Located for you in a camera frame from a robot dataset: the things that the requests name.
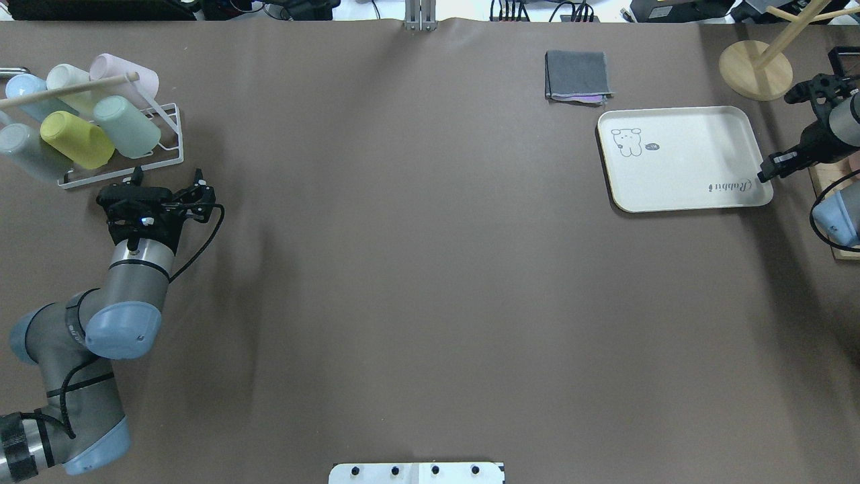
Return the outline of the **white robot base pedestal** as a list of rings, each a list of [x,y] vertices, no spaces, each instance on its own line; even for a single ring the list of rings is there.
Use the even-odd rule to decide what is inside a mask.
[[[333,466],[329,483],[505,483],[502,462],[358,462]]]

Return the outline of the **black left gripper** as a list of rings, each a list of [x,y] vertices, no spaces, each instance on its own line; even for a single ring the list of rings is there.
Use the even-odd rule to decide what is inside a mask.
[[[135,166],[127,185],[141,188],[144,171]],[[192,196],[203,196],[207,183],[197,168],[191,184]],[[190,196],[126,197],[107,201],[107,226],[114,244],[129,239],[150,239],[177,251],[183,224],[189,218],[208,223],[215,202]]]

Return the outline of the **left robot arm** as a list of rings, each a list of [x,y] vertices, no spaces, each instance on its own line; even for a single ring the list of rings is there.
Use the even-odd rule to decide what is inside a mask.
[[[127,453],[131,432],[114,376],[114,360],[153,348],[187,220],[208,223],[221,210],[197,169],[178,191],[144,186],[142,169],[102,188],[96,203],[114,252],[104,283],[21,317],[10,331],[12,352],[37,366],[47,402],[2,416],[2,482],[33,478],[61,466],[68,475],[95,471]]]

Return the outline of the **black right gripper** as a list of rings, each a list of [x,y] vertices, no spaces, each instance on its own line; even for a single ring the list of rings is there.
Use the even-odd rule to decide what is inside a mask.
[[[785,178],[817,163],[836,163],[854,153],[854,146],[839,138],[830,123],[817,122],[804,129],[793,151],[777,151],[761,163],[757,174],[764,184],[779,177]]]

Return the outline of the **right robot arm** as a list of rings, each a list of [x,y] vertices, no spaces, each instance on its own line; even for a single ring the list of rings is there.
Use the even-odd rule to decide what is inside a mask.
[[[809,169],[819,175],[808,221],[835,251],[858,253],[858,95],[789,93],[790,104],[809,101],[815,121],[795,146],[771,153],[757,175],[761,183]]]

